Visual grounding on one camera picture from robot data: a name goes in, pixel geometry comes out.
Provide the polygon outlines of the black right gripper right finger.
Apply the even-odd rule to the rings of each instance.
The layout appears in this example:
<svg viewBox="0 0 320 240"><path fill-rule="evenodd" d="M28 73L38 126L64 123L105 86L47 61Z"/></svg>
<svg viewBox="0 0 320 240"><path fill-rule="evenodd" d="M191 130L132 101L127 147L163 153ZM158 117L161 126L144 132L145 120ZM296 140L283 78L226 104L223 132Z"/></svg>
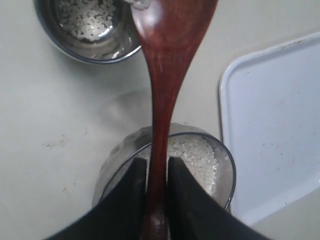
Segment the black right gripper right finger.
<svg viewBox="0 0 320 240"><path fill-rule="evenodd" d="M265 240L218 205L195 180L184 161L168 161L167 216L172 240Z"/></svg>

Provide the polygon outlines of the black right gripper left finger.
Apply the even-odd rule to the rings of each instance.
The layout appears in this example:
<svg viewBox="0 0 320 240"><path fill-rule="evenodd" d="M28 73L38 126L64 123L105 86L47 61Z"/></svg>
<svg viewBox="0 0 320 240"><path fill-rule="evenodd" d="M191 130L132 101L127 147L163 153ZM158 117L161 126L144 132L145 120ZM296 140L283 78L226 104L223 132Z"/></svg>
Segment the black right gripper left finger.
<svg viewBox="0 0 320 240"><path fill-rule="evenodd" d="M135 158L113 190L90 212L49 240L139 240L146 199L147 161Z"/></svg>

